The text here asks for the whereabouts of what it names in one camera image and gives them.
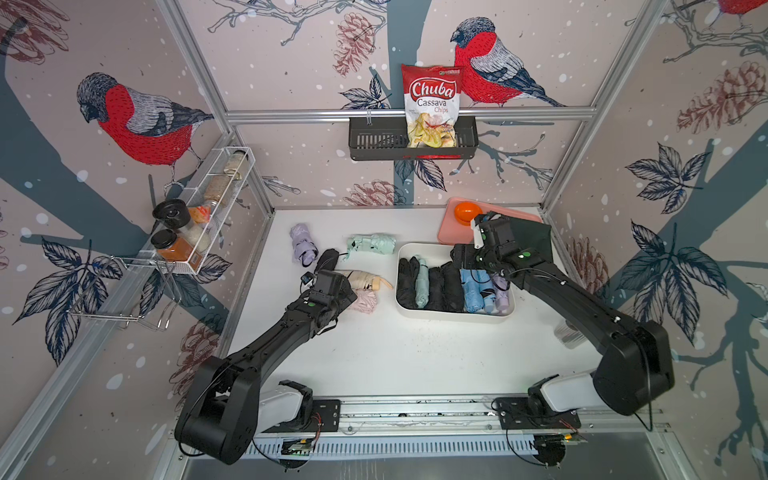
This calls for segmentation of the beige umbrella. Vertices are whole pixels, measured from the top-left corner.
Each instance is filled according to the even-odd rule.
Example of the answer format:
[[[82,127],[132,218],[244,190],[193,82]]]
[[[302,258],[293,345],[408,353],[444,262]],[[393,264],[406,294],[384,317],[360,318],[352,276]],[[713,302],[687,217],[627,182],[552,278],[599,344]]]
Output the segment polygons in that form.
[[[392,290],[394,286],[380,275],[361,270],[337,270],[345,276],[353,290],[379,291],[382,287]]]

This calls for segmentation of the pink umbrella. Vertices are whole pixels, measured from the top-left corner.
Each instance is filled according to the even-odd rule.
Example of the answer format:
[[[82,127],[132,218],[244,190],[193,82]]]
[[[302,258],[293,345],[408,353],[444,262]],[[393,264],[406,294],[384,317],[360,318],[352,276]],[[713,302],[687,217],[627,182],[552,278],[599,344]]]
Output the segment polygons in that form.
[[[354,292],[357,298],[351,304],[350,309],[364,314],[373,313],[378,305],[377,292],[366,289],[355,289]]]

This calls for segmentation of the light blue umbrella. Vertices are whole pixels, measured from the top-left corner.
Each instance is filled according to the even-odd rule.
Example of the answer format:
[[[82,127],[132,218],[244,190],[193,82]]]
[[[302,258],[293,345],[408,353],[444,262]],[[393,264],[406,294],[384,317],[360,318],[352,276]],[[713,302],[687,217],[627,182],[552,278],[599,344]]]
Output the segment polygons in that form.
[[[495,310],[496,292],[489,274],[484,270],[461,269],[460,277],[465,311],[491,314]]]

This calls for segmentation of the black umbrella front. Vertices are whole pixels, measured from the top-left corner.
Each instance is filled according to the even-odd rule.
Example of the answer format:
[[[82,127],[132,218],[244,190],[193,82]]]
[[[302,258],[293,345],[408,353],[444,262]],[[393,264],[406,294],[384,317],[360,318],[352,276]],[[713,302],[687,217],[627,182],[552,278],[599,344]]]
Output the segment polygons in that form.
[[[445,311],[462,313],[464,311],[465,294],[462,286],[460,270],[453,262],[441,266],[445,278],[444,297]]]

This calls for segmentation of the pale teal umbrella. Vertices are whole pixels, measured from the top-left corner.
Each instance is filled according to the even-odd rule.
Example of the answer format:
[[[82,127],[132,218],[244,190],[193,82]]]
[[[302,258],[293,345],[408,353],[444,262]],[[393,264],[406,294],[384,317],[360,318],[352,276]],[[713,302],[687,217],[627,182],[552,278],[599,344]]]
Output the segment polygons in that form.
[[[412,257],[411,265],[414,268],[415,304],[418,309],[423,309],[429,302],[429,266],[419,255]]]

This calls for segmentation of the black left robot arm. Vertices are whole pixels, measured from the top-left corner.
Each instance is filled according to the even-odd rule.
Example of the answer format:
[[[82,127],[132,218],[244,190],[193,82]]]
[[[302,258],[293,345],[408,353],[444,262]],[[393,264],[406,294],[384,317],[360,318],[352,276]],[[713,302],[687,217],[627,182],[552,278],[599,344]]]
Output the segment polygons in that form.
[[[290,303],[282,317],[241,350],[225,357],[211,356],[198,368],[174,429],[174,438],[201,454],[227,465],[239,460],[260,426],[291,422],[309,409],[311,393],[284,382],[294,395],[293,416],[269,423],[260,412],[262,385],[298,347],[335,327],[339,315],[357,299],[348,278],[321,271],[315,283]]]

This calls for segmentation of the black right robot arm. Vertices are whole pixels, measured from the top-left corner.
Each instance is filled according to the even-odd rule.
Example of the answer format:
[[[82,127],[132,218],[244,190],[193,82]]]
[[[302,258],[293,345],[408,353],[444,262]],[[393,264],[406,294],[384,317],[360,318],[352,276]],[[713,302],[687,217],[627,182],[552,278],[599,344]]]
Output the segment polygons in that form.
[[[528,390],[535,415],[604,405],[631,416],[675,385],[669,335],[653,322],[640,322],[608,306],[567,277],[514,232],[514,218],[489,212],[470,222],[473,241],[455,249],[462,265],[497,275],[560,314],[601,354],[591,371],[555,375]]]

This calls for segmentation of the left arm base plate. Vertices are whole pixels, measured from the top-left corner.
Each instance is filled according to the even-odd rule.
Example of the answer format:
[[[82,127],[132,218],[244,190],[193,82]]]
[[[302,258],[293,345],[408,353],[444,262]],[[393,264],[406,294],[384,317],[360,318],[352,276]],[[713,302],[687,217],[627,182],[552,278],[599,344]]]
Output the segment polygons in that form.
[[[267,433],[326,433],[337,432],[341,414],[339,399],[320,399],[312,402],[311,408],[300,408],[294,420],[278,424]]]

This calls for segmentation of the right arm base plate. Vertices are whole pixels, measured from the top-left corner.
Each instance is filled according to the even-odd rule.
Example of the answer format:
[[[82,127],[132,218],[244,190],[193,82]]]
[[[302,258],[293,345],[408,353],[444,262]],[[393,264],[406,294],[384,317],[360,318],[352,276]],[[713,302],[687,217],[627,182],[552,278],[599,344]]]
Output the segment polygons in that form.
[[[581,428],[580,418],[575,410],[555,412],[541,401],[525,395],[497,397],[491,408],[499,416],[505,430],[548,430]]]

